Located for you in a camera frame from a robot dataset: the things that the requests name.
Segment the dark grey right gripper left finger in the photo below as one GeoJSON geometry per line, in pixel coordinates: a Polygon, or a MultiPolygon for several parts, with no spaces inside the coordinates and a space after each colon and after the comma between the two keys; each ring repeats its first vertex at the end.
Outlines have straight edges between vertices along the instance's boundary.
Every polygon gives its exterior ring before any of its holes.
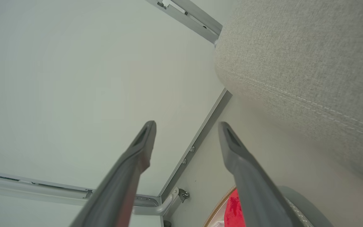
{"type": "Polygon", "coordinates": [[[146,122],[70,227],[128,227],[140,175],[150,166],[156,132],[156,122],[146,122]]]}

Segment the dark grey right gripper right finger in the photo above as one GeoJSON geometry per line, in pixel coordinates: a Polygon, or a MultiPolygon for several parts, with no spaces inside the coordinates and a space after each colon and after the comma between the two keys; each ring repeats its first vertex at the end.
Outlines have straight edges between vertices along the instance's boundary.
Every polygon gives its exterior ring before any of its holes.
{"type": "Polygon", "coordinates": [[[233,175],[246,227],[303,227],[264,169],[227,122],[218,126],[226,169],[233,175]]]}

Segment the red garment with white trim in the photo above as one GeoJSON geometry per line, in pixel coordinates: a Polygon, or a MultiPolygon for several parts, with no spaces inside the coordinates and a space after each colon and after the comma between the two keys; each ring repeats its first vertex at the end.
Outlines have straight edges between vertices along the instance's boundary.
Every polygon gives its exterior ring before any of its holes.
{"type": "Polygon", "coordinates": [[[228,197],[224,227],[246,227],[237,189],[233,190],[228,197]]]}

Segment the grey fabric sofa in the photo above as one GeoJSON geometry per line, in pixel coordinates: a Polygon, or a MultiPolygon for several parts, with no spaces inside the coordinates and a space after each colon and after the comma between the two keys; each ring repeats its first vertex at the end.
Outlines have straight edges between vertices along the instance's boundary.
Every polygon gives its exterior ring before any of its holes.
{"type": "Polygon", "coordinates": [[[215,64],[233,95],[363,179],[363,0],[241,0],[215,64]]]}

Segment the white laundry basket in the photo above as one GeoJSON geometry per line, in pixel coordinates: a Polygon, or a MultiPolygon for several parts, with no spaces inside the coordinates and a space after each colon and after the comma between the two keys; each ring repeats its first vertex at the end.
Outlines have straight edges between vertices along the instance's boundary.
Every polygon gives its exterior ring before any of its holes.
{"type": "MultiPolygon", "coordinates": [[[[222,199],[217,203],[217,205],[215,206],[215,208],[213,209],[213,211],[205,221],[203,227],[224,227],[224,214],[226,211],[228,197],[235,189],[237,189],[236,185],[234,185],[226,193],[226,195],[222,197],[222,199]]],[[[298,194],[291,188],[279,186],[279,190],[281,191],[281,194],[285,197],[287,204],[292,209],[293,213],[297,216],[298,220],[301,222],[301,227],[316,227],[315,221],[311,217],[313,214],[316,213],[315,211],[311,210],[312,204],[306,198],[301,196],[301,194],[298,194]]],[[[246,227],[262,227],[258,226],[258,224],[256,223],[247,222],[246,220],[245,224],[246,227]]]]}

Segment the grey pipe brace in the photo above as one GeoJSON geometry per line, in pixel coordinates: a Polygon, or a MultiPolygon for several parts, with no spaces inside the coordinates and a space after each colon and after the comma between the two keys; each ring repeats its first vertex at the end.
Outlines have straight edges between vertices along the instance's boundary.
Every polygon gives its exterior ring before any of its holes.
{"type": "Polygon", "coordinates": [[[142,195],[137,195],[134,200],[134,206],[132,209],[132,214],[134,215],[144,215],[144,216],[164,216],[164,214],[169,210],[176,200],[180,200],[183,203],[185,200],[190,198],[190,193],[175,187],[173,192],[168,195],[168,197],[160,205],[155,205],[154,207],[147,207],[146,205],[137,205],[138,202],[153,202],[156,201],[153,197],[147,197],[142,195]]]}

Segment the grey metal frame post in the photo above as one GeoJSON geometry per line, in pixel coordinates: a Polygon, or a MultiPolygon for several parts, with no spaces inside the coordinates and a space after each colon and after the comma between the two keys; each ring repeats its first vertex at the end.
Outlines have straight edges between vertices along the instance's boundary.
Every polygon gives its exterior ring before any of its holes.
{"type": "Polygon", "coordinates": [[[145,1],[216,46],[223,29],[222,24],[191,0],[167,0],[174,3],[177,7],[171,4],[164,4],[163,0],[145,1]]]}
{"type": "Polygon", "coordinates": [[[93,197],[122,203],[127,193],[128,188],[121,185],[105,183],[98,189],[90,189],[0,174],[0,195],[7,197],[83,206],[93,197]]]}

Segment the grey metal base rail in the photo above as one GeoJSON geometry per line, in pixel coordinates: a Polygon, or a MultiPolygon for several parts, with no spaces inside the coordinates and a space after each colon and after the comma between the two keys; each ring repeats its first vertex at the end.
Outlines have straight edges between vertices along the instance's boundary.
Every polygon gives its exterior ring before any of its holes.
{"type": "Polygon", "coordinates": [[[189,162],[193,159],[194,155],[202,145],[204,139],[212,129],[215,122],[218,120],[219,116],[225,109],[231,97],[232,94],[226,88],[224,88],[219,98],[216,100],[216,103],[213,105],[212,109],[207,115],[206,119],[197,131],[196,135],[193,137],[192,142],[188,145],[185,153],[182,155],[180,161],[176,165],[163,189],[160,191],[159,197],[162,201],[164,201],[171,193],[173,187],[176,185],[178,179],[187,168],[189,162]]]}

